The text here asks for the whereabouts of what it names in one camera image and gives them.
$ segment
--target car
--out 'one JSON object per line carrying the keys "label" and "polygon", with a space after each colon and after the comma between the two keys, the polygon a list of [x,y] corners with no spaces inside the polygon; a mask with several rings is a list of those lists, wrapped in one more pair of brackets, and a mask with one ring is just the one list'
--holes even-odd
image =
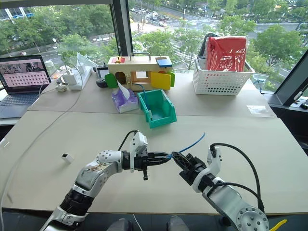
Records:
{"label": "car", "polygon": [[164,17],[163,16],[157,16],[157,19],[159,20],[159,21],[165,21],[165,19],[164,19]]}
{"label": "car", "polygon": [[162,27],[167,27],[167,23],[164,23],[164,22],[159,22],[159,25]]}
{"label": "car", "polygon": [[169,20],[169,17],[167,15],[162,15],[162,17],[165,19],[165,20]]}
{"label": "car", "polygon": [[153,21],[157,20],[157,18],[155,16],[153,16],[153,15],[150,16],[150,19],[153,20]]}

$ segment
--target white plastic basket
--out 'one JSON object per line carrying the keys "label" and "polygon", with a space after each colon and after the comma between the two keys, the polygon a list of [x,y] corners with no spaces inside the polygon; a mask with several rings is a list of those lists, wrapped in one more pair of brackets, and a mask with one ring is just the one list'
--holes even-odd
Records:
{"label": "white plastic basket", "polygon": [[232,71],[207,71],[205,59],[198,61],[195,56],[195,68],[193,73],[193,86],[196,94],[206,95],[237,95],[248,78],[255,72],[245,61],[249,72]]}

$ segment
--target blue cable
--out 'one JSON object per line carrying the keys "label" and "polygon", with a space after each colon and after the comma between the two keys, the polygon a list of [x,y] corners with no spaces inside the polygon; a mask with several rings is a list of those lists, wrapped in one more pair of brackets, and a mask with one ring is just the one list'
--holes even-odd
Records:
{"label": "blue cable", "polygon": [[[188,147],[182,149],[181,151],[179,151],[179,153],[184,152],[184,151],[186,151],[187,149],[190,149],[191,147],[195,146],[198,142],[200,142],[200,141],[204,138],[204,136],[205,136],[205,132],[203,133],[203,135],[202,135],[195,143],[193,143],[192,145],[190,145],[190,146],[188,146]],[[172,154],[169,154],[169,155],[167,156],[167,158],[172,158],[172,157],[173,157]]]}
{"label": "blue cable", "polygon": [[148,104],[148,100],[147,100],[147,98],[146,98],[146,94],[145,94],[145,90],[144,90],[143,85],[141,85],[141,84],[139,84],[139,83],[133,83],[133,84],[142,87],[143,94],[144,94],[144,99],[145,99],[145,105],[146,105],[146,107],[148,108],[148,110],[150,110],[150,106],[149,106],[149,104]]}

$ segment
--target laptop keyboard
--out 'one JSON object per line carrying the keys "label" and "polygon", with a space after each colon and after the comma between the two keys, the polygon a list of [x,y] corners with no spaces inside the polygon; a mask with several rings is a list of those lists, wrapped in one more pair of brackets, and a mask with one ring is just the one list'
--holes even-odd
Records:
{"label": "laptop keyboard", "polygon": [[37,94],[8,95],[0,102],[0,106],[32,104],[37,98]]}

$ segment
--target black cable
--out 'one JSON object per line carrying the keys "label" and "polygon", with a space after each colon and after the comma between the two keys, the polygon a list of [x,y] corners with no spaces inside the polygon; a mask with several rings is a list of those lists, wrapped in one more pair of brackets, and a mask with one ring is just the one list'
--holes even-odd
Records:
{"label": "black cable", "polygon": [[122,146],[124,145],[124,143],[125,143],[127,137],[128,137],[131,133],[133,133],[133,132],[136,134],[136,132],[138,132],[138,130],[132,130],[132,131],[130,131],[129,133],[126,134],[126,136],[125,136],[124,140],[122,141],[122,143],[121,143],[121,145],[120,145],[118,151],[121,150],[121,148],[122,148]]}
{"label": "black cable", "polygon": [[232,183],[232,182],[223,182],[223,183],[214,184],[212,189],[217,188],[219,186],[226,186],[226,185],[240,187],[242,189],[245,189],[245,190],[251,192],[258,199],[258,203],[260,203],[260,208],[259,209],[262,212],[264,212],[264,205],[263,205],[263,202],[262,202],[261,198],[253,190],[251,190],[250,188],[248,188],[248,187],[246,187],[244,185],[237,184],[237,183]]}
{"label": "black cable", "polygon": [[261,205],[262,201],[261,201],[261,189],[260,189],[260,181],[259,181],[259,177],[258,177],[258,174],[257,174],[257,171],[256,171],[256,168],[255,166],[253,165],[253,163],[251,162],[251,160],[249,159],[249,157],[242,151],[240,150],[239,148],[235,147],[235,146],[232,146],[230,144],[226,144],[226,143],[213,143],[210,145],[210,150],[212,152],[212,154],[215,153],[215,146],[225,146],[225,147],[229,147],[229,148],[232,148],[236,151],[238,151],[246,160],[247,162],[249,163],[250,167],[252,168],[252,171],[254,173],[254,176],[256,178],[256,184],[257,184],[257,195],[258,195],[258,208],[262,211],[264,211],[264,207],[263,205]]}

